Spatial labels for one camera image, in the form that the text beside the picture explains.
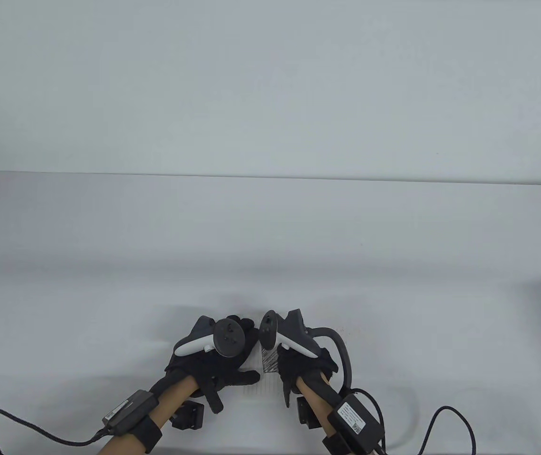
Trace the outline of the person's right hand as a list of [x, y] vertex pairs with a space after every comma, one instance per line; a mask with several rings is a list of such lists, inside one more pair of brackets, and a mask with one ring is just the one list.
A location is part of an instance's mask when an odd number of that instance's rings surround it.
[[277, 347], [277, 368], [283, 382], [284, 402], [290, 407], [290, 395], [301, 395], [298, 379], [310, 388], [322, 400], [335, 407], [341, 401], [340, 395], [325, 381], [331, 379], [339, 367], [333, 361], [329, 351], [321, 349], [320, 357], [310, 358], [294, 349]]

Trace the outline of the person's left hand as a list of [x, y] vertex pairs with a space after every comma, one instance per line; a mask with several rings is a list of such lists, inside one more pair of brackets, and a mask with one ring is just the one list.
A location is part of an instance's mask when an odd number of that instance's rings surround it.
[[165, 376], [150, 392], [160, 398], [164, 392], [190, 376], [196, 382], [192, 397], [204, 396], [214, 414], [223, 410], [219, 391], [227, 386], [255, 385], [261, 379], [256, 370], [243, 370], [259, 340], [250, 318], [230, 315], [220, 320], [200, 316], [188, 336], [174, 346]]

